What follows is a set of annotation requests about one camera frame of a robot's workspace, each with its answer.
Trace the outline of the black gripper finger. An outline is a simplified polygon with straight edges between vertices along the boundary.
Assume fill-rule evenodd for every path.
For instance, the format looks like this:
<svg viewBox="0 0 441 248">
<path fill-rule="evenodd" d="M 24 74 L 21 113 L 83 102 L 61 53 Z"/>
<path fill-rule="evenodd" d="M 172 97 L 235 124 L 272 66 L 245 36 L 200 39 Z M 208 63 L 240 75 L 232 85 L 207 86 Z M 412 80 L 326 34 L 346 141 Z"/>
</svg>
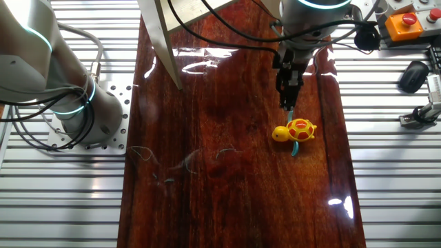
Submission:
<svg viewBox="0 0 441 248">
<path fill-rule="evenodd" d="M 278 72 L 276 76 L 276 90 L 280 95 L 280 107 L 284 110 L 290 110 L 291 107 L 288 101 L 288 87 L 289 81 L 286 79 L 286 75 L 284 72 Z"/>
<path fill-rule="evenodd" d="M 297 76 L 295 79 L 293 79 L 293 87 L 294 87 L 294 96 L 293 96 L 293 100 L 292 100 L 292 109 L 295 108 L 296 104 L 297 104 L 297 100 L 298 100 L 298 95 L 300 93 L 300 90 L 302 89 L 303 85 L 304 85 L 304 81 L 303 81 L 303 73 L 299 72 L 297 73 Z"/>
</svg>

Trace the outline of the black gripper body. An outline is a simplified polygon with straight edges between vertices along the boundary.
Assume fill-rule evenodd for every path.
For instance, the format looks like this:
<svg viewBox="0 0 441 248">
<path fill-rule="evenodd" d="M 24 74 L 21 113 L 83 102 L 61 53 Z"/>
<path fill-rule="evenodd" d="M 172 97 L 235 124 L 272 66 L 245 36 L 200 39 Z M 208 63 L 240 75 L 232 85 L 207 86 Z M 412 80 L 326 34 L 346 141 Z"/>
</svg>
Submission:
<svg viewBox="0 0 441 248">
<path fill-rule="evenodd" d="M 312 58 L 312 50 L 293 50 L 286 46 L 280 46 L 278 54 L 274 56 L 273 69 L 288 69 L 291 71 L 304 72 Z"/>
</svg>

